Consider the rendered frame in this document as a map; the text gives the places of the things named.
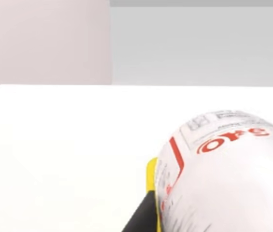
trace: white tabletop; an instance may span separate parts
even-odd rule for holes
[[[0,232],[118,232],[145,168],[197,114],[273,123],[273,88],[0,86]]]

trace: yellow object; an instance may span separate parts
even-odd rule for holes
[[[146,193],[149,192],[149,191],[155,191],[155,169],[156,169],[157,160],[158,160],[157,158],[153,158],[147,164]],[[157,216],[158,216],[157,232],[161,232],[160,217],[159,217],[159,210],[158,210],[157,200],[156,200],[156,206],[157,206]]]

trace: label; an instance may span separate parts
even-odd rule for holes
[[[241,111],[200,115],[155,172],[163,232],[273,232],[273,125]]]

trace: red line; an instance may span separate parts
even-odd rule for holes
[[[175,154],[177,163],[178,163],[178,165],[179,165],[179,174],[178,174],[178,176],[177,176],[177,178],[176,178],[176,181],[175,181],[175,183],[176,183],[177,180],[178,180],[178,178],[179,178],[179,176],[181,175],[181,172],[182,172],[183,169],[184,169],[184,160],[183,160],[183,157],[182,157],[182,155],[181,155],[181,153],[180,153],[180,151],[179,151],[179,148],[178,148],[178,146],[177,146],[177,143],[176,143],[174,137],[172,137],[172,138],[170,139],[170,144],[171,144],[171,146],[172,146],[172,149],[173,149],[173,152],[174,152],[174,154]]]

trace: black object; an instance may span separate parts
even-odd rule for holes
[[[122,232],[157,232],[155,192],[149,191]]]

